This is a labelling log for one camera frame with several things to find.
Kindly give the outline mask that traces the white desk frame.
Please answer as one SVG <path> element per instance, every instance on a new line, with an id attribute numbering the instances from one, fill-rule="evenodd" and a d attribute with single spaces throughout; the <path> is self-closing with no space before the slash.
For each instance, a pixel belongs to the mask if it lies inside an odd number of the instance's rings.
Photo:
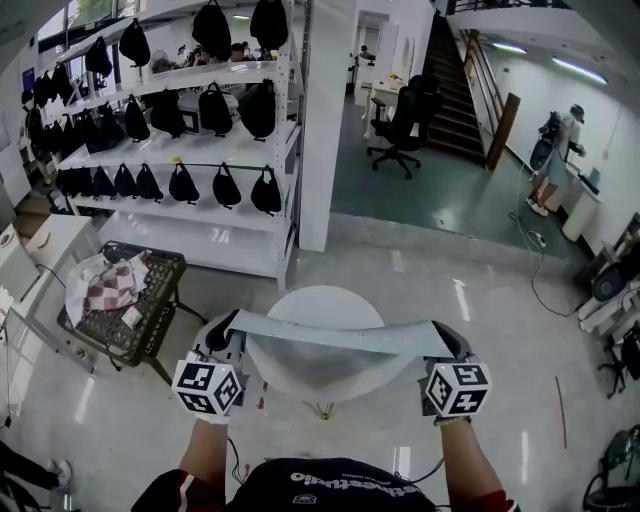
<path id="1" fill-rule="evenodd" d="M 620 309 L 628 310 L 631 300 L 638 296 L 640 296 L 640 288 L 625 289 L 605 301 L 592 296 L 577 310 L 579 328 L 588 333 L 592 332 Z"/>

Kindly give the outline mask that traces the white cabinet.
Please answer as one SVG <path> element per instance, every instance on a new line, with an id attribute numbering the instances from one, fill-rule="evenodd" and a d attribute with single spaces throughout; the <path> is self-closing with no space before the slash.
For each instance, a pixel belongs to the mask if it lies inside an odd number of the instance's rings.
<path id="1" fill-rule="evenodd" d="M 49 243 L 38 249 L 49 232 Z M 7 297 L 1 306 L 54 353 L 67 357 L 89 374 L 94 372 L 94 352 L 60 327 L 58 316 L 65 306 L 70 271 L 77 263 L 96 254 L 99 245 L 97 231 L 89 217 L 49 216 L 25 247 L 40 272 L 39 279 L 21 301 Z"/>

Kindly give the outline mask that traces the black oval device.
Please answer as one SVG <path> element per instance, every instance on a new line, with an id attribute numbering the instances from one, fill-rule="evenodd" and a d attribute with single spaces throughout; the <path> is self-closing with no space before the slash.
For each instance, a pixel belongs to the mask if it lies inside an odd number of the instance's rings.
<path id="1" fill-rule="evenodd" d="M 599 302 L 607 302 L 627 285 L 622 263 L 616 262 L 604 268 L 592 283 L 592 296 Z"/>

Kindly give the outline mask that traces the black mezzanine railing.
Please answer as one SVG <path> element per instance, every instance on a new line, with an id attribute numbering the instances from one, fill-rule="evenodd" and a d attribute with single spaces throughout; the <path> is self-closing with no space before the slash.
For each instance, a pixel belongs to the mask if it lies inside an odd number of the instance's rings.
<path id="1" fill-rule="evenodd" d="M 563 0 L 447 0 L 445 14 L 521 7 L 571 9 Z"/>

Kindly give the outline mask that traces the white box appliance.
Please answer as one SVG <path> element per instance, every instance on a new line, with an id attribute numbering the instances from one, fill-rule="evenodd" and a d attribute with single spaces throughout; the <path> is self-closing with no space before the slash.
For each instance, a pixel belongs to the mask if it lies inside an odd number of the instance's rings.
<path id="1" fill-rule="evenodd" d="M 0 234 L 0 287 L 15 301 L 21 301 L 40 277 L 33 259 L 14 226 Z"/>

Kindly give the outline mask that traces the red checked cloth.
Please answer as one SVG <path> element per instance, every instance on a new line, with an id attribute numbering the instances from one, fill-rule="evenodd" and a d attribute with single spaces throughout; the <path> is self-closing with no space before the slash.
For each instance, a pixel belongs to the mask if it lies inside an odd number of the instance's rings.
<path id="1" fill-rule="evenodd" d="M 121 260 L 92 280 L 83 306 L 89 311 L 111 311 L 133 305 L 137 300 L 133 268 L 128 261 Z"/>

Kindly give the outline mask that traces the black office chair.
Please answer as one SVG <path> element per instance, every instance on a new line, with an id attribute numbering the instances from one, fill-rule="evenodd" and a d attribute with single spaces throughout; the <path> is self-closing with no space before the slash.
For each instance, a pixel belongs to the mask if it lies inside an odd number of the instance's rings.
<path id="1" fill-rule="evenodd" d="M 371 168 L 377 171 L 379 164 L 385 161 L 396 161 L 405 171 L 404 178 L 410 180 L 413 175 L 407 165 L 411 162 L 417 169 L 421 168 L 419 159 L 410 156 L 422 147 L 423 135 L 421 126 L 429 125 L 435 114 L 443 105 L 443 97 L 439 92 L 440 81 L 433 76 L 415 75 L 408 84 L 399 89 L 394 115 L 391 120 L 383 120 L 381 110 L 387 104 L 380 99 L 372 99 L 375 105 L 375 117 L 370 121 L 374 133 L 384 138 L 389 146 L 367 147 L 367 155 L 380 153 Z"/>

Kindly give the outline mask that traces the grey equipment case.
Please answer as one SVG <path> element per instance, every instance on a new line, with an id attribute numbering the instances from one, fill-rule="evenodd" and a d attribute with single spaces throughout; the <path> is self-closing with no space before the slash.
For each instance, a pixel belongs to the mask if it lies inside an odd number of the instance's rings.
<path id="1" fill-rule="evenodd" d="M 179 94 L 178 109 L 183 116 L 186 131 L 193 134 L 210 133 L 210 130 L 203 129 L 201 126 L 199 109 L 200 95 L 200 92 L 190 90 L 183 91 Z M 223 96 L 229 108 L 232 122 L 235 123 L 239 118 L 237 112 L 238 101 L 233 95 L 227 92 L 224 92 Z"/>

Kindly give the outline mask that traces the person's black and red shirt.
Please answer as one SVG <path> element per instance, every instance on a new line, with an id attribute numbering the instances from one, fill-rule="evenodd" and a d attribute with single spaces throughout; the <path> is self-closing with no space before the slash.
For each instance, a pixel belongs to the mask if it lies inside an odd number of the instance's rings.
<path id="1" fill-rule="evenodd" d="M 408 480 L 348 458 L 279 458 L 231 500 L 179 469 L 156 478 L 131 512 L 439 512 Z"/>

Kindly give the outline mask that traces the white desk with curved legs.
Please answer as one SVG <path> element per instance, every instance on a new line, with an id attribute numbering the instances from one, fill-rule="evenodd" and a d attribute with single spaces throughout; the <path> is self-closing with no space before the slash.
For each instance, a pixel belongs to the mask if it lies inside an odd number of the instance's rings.
<path id="1" fill-rule="evenodd" d="M 373 120 L 392 120 L 397 108 L 399 88 L 388 83 L 373 83 L 367 91 L 363 122 L 365 131 L 363 139 L 368 140 L 373 132 Z"/>

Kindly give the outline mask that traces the white round table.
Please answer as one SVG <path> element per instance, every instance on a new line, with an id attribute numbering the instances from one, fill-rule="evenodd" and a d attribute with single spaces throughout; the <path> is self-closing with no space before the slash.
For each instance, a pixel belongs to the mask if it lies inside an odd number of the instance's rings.
<path id="1" fill-rule="evenodd" d="M 328 285 L 293 291 L 269 311 L 274 319 L 321 329 L 368 329 L 384 325 L 377 310 L 352 291 Z M 389 355 L 285 339 L 262 338 L 256 346 L 276 379 L 271 385 L 311 406 L 327 420 L 337 402 L 368 393 L 359 380 Z"/>

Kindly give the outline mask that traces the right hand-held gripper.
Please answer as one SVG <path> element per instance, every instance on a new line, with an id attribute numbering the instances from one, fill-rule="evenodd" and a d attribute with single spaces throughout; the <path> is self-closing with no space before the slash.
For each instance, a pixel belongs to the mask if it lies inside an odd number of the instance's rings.
<path id="1" fill-rule="evenodd" d="M 471 417 L 484 406 L 493 382 L 488 366 L 469 342 L 448 325 L 433 321 L 451 358 L 424 357 L 426 376 L 418 380 L 423 417 Z"/>

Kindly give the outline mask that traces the checkered folded cloths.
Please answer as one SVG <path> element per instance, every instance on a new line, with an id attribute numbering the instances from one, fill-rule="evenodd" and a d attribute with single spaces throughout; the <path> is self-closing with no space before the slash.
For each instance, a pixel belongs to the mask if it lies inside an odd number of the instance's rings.
<path id="1" fill-rule="evenodd" d="M 141 298 L 142 292 L 147 288 L 146 278 L 149 274 L 147 263 L 150 256 L 151 252 L 144 250 L 129 259 L 117 257 L 115 262 L 111 262 L 103 253 L 99 253 L 77 264 L 70 271 L 66 282 L 65 310 L 72 327 L 77 328 L 92 312 L 107 312 L 86 310 L 83 306 L 84 298 L 92 280 L 110 265 L 121 260 L 128 261 L 131 264 L 138 289 L 138 300 L 133 305 L 121 309 L 127 310 L 131 306 L 135 307 L 135 304 Z"/>

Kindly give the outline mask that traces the dark wooden staircase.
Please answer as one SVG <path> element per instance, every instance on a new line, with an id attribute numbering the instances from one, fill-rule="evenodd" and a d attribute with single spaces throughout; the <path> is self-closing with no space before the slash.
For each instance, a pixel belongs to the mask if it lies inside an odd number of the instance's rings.
<path id="1" fill-rule="evenodd" d="M 424 70 L 438 82 L 442 106 L 427 127 L 427 146 L 485 165 L 479 123 L 464 65 L 446 18 L 433 17 Z"/>

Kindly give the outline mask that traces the white counter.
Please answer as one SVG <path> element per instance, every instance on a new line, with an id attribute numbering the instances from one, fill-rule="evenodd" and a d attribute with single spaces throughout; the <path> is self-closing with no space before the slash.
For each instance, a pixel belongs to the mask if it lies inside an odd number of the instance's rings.
<path id="1" fill-rule="evenodd" d="M 599 209 L 602 200 L 599 190 L 576 165 L 569 163 L 567 173 L 568 185 L 561 202 L 567 219 L 562 226 L 562 233 L 567 240 L 576 243 Z"/>

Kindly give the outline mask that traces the person's right forearm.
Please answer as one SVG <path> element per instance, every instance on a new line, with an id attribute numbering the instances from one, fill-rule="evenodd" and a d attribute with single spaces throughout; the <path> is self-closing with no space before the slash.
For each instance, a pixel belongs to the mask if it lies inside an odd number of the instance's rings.
<path id="1" fill-rule="evenodd" d="M 502 483 L 467 419 L 445 421 L 439 428 L 451 511 L 471 512 L 482 498 L 502 491 Z"/>

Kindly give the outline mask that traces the rows of black bags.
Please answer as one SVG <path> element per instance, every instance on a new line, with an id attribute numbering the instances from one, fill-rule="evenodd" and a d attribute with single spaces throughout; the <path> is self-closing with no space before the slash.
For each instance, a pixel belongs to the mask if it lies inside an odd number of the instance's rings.
<path id="1" fill-rule="evenodd" d="M 82 95 L 73 92 L 38 108 L 43 130 L 32 155 L 48 156 L 69 177 L 81 170 L 112 169 L 120 182 L 153 177 L 150 194 L 77 194 L 87 208 L 271 231 L 284 214 L 293 182 L 285 161 L 299 125 L 288 118 L 288 93 L 299 84 L 299 66 L 285 0 L 258 0 L 250 34 L 270 53 L 267 60 L 231 62 L 230 28 L 219 0 L 176 3 L 192 19 L 192 39 L 220 55 L 217 63 L 152 74 L 146 33 L 174 22 L 174 10 L 146 11 L 95 33 L 64 54 L 83 58 L 96 73 L 111 47 L 140 69 L 131 83 Z M 179 94 L 200 92 L 201 126 L 186 131 Z M 232 122 L 223 93 L 238 101 Z"/>

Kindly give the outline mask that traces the white metal shelving rack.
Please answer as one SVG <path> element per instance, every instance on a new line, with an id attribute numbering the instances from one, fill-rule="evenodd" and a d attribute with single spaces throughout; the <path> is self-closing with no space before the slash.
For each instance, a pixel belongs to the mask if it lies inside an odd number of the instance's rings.
<path id="1" fill-rule="evenodd" d="M 207 0 L 178 0 L 176 3 L 198 2 Z M 295 46 L 296 60 L 299 66 L 300 83 L 291 85 L 288 93 L 288 118 L 295 121 L 300 128 L 297 140 L 285 161 L 285 171 L 291 177 L 293 186 L 284 203 L 284 214 L 276 222 L 271 231 L 252 230 L 230 226 L 226 224 L 198 223 L 175 218 L 156 217 L 142 213 L 130 213 L 122 210 L 108 210 L 111 218 L 104 226 L 104 234 L 110 240 L 127 242 L 181 253 L 186 261 L 202 267 L 232 271 L 268 277 L 283 282 L 286 278 L 289 257 L 297 234 L 294 220 L 296 188 L 300 157 L 300 136 L 303 127 L 300 121 L 301 102 L 305 94 L 304 80 L 293 35 L 294 0 L 285 0 L 290 17 L 290 31 Z M 219 0 L 225 10 L 226 18 L 234 11 L 234 5 L 228 0 Z M 217 63 L 221 57 L 211 50 L 202 49 L 192 39 L 192 19 L 185 11 L 174 10 L 174 22 L 171 24 L 158 23 L 147 31 L 146 36 L 150 45 L 151 55 L 156 50 L 163 50 L 173 69 Z M 98 63 L 97 74 L 113 74 L 118 71 L 116 62 L 107 56 Z M 35 108 L 40 123 L 37 141 L 43 130 L 42 118 L 38 108 L 48 106 L 61 98 L 68 98 L 73 92 L 79 92 L 78 86 L 71 82 L 67 75 L 55 68 L 35 82 Z M 130 173 L 125 173 L 120 182 L 113 179 L 112 169 L 90 170 L 83 169 L 77 177 L 69 177 L 65 172 L 57 170 L 63 193 L 68 198 L 74 211 L 87 208 L 76 202 L 76 195 L 107 196 L 115 193 L 131 195 L 135 193 L 150 194 L 156 183 L 153 177 L 146 177 L 142 182 L 133 179 Z"/>

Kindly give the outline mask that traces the black rolling chair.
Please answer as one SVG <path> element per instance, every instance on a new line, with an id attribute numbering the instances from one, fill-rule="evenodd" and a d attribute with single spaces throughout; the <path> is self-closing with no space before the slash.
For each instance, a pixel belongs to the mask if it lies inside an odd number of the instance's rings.
<path id="1" fill-rule="evenodd" d="M 613 373 L 613 387 L 607 394 L 611 399 L 626 389 L 626 374 L 634 381 L 640 380 L 640 322 L 636 322 L 619 341 L 610 336 L 604 352 L 610 355 L 611 361 L 598 365 L 597 370 L 608 369 Z"/>

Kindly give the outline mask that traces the red floor tape strip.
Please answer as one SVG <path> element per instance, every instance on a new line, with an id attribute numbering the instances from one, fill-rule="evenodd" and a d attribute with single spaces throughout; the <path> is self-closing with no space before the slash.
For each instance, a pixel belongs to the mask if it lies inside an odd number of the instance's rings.
<path id="1" fill-rule="evenodd" d="M 568 435 L 567 435 L 568 433 L 567 433 L 567 423 L 566 423 L 566 412 L 565 412 L 565 407 L 564 407 L 564 399 L 563 399 L 562 389 L 561 389 L 560 380 L 559 380 L 558 376 L 555 376 L 554 380 L 555 380 L 556 391 L 557 391 L 558 402 L 559 402 L 559 409 L 560 409 L 563 449 L 567 450 L 568 449 Z"/>

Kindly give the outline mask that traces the white square pillar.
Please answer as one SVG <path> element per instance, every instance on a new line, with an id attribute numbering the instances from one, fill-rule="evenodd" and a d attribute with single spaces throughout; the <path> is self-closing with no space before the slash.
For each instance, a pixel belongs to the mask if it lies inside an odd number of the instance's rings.
<path id="1" fill-rule="evenodd" d="M 326 248 L 357 0 L 313 0 L 298 244 Z"/>

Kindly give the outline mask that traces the light blue floral tablecloth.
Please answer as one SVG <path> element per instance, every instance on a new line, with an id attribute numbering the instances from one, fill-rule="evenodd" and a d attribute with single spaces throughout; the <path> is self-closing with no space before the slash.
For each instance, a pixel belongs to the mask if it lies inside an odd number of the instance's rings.
<path id="1" fill-rule="evenodd" d="M 328 329 L 235 310 L 227 339 L 246 349 L 270 387 L 306 402 L 345 402 L 388 384 L 413 361 L 451 359 L 431 321 L 368 329 Z"/>

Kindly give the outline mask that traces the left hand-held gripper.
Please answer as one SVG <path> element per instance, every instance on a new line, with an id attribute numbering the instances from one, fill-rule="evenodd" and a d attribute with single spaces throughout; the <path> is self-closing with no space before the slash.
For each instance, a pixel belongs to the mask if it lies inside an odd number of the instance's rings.
<path id="1" fill-rule="evenodd" d="M 197 334 L 197 347 L 203 354 L 190 351 L 177 362 L 171 389 L 198 419 L 229 419 L 232 408 L 243 405 L 248 376 L 242 366 L 208 357 L 242 360 L 247 333 L 231 326 L 238 313 L 234 309 L 207 323 Z"/>

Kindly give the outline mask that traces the person's left forearm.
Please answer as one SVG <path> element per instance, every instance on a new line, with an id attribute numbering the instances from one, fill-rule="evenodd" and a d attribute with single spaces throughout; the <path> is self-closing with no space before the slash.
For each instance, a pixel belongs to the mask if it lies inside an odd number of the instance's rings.
<path id="1" fill-rule="evenodd" d="M 228 426 L 198 419 L 179 469 L 225 492 Z"/>

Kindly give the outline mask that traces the large glass window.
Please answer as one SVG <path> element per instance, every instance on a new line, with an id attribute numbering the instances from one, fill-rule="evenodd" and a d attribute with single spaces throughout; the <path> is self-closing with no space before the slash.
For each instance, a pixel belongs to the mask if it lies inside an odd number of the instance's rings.
<path id="1" fill-rule="evenodd" d="M 65 29 L 128 17 L 140 12 L 146 4 L 147 0 L 70 0 L 40 28 L 38 39 L 58 35 Z"/>

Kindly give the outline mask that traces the brown wooden stair handrail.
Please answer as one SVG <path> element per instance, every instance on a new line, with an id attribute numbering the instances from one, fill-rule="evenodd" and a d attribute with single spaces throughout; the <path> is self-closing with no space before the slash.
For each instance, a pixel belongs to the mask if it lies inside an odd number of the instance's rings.
<path id="1" fill-rule="evenodd" d="M 465 46 L 463 66 L 477 124 L 481 131 L 485 130 L 491 136 L 488 144 L 483 143 L 483 149 L 485 167 L 493 172 L 506 149 L 521 98 L 512 93 L 501 93 L 480 43 L 480 33 L 466 29 L 459 30 L 458 33 Z"/>

